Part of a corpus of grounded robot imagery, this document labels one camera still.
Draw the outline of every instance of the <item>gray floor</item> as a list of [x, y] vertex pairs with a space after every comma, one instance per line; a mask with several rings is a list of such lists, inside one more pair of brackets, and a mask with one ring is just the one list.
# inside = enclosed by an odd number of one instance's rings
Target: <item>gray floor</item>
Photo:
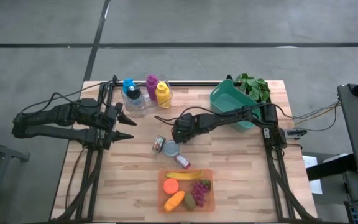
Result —
[[[103, 0], [0, 1], [0, 43], [92, 42]], [[102, 42], [358, 42], [358, 0], [112, 1]], [[90, 49], [0, 49], [0, 143], [31, 152], [13, 162], [0, 193], [0, 223], [48, 219], [67, 141], [15, 139], [16, 113], [59, 91], [81, 87]], [[337, 99], [336, 87], [358, 82], [358, 48], [99, 49], [91, 80], [216, 80], [247, 72], [285, 80], [293, 114]], [[306, 123], [324, 128], [333, 114]], [[341, 111], [334, 127], [309, 133], [305, 152], [351, 152]], [[342, 205], [318, 203], [319, 217], [344, 220]]]

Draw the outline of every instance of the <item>leafy plant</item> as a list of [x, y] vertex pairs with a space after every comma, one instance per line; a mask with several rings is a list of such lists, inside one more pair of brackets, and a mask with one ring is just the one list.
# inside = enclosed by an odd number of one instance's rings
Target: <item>leafy plant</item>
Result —
[[270, 96], [270, 90], [267, 83], [262, 78], [255, 79], [246, 73], [243, 73], [234, 80], [241, 82], [240, 89], [246, 93], [248, 91], [249, 97], [253, 100], [261, 100], [265, 102]]

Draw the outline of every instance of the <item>yellow bottle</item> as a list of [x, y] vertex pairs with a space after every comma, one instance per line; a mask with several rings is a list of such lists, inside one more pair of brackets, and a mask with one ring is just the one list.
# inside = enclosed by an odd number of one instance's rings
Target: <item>yellow bottle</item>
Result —
[[159, 106], [162, 108], [171, 107], [171, 93], [165, 82], [159, 82], [157, 84], [157, 88], [155, 89], [155, 96], [157, 97], [157, 103]]

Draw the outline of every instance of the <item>tin can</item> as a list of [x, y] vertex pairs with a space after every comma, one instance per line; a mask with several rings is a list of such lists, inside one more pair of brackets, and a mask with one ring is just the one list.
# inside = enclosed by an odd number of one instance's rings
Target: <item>tin can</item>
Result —
[[164, 148], [162, 149], [163, 153], [168, 157], [175, 157], [179, 154], [180, 147], [174, 142], [174, 140], [166, 141]]
[[188, 169], [191, 166], [191, 163], [181, 154], [177, 154], [174, 159], [185, 169]]
[[153, 144], [153, 152], [160, 153], [165, 143], [165, 138], [162, 136], [157, 136]]

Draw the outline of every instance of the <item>green plastic bin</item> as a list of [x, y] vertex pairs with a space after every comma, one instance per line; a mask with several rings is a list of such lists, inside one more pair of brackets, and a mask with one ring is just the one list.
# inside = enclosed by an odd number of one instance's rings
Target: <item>green plastic bin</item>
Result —
[[[215, 113], [227, 112], [241, 106], [252, 106], [257, 103], [249, 96], [243, 94], [233, 86], [232, 80], [222, 81], [210, 94], [209, 100], [211, 102], [211, 110]], [[260, 118], [260, 110], [252, 110]], [[247, 131], [255, 125], [249, 121], [240, 121], [230, 124], [233, 128], [240, 132]]]

